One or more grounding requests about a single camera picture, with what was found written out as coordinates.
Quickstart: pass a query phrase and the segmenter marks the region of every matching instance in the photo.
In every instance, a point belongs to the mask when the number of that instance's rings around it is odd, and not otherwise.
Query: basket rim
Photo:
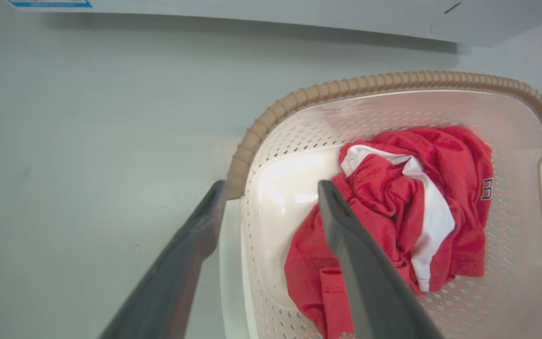
[[[250,166],[265,138],[285,118],[314,105],[342,99],[422,90],[473,90],[505,94],[523,101],[542,123],[542,94],[522,81],[479,73],[404,72],[387,73],[314,84],[273,103],[247,129],[232,156],[227,174],[228,198],[244,195]]]

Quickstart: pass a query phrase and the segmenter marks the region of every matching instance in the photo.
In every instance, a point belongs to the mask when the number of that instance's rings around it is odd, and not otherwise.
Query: red clothing
[[[381,133],[346,144],[340,164],[345,173],[332,182],[416,294],[440,290],[455,275],[484,274],[493,167],[490,148],[471,131]],[[316,205],[284,270],[290,297],[330,339],[353,332],[339,268]]]

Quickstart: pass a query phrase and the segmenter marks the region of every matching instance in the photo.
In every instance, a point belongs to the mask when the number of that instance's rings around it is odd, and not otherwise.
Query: laundry basket
[[[464,125],[493,149],[484,277],[456,277],[419,297],[446,338],[542,338],[542,96],[516,80],[473,73],[393,73],[293,92],[248,129],[229,197],[241,234],[261,339],[318,339],[288,296],[295,230],[340,172],[340,147],[382,131]]]

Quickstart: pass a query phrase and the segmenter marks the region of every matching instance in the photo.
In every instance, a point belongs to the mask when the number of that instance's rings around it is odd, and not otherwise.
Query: gray wall
[[[0,339],[96,337],[223,178],[252,120],[287,92],[410,69],[542,90],[536,43],[542,26],[463,48],[214,19],[21,14],[0,1]],[[190,338],[222,336],[218,253],[191,319]]]

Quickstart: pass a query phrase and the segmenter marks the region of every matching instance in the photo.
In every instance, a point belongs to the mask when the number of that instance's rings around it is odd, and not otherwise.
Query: blue label
[[[88,7],[93,8],[88,0],[50,0],[39,2],[38,0],[8,0],[15,7]]]

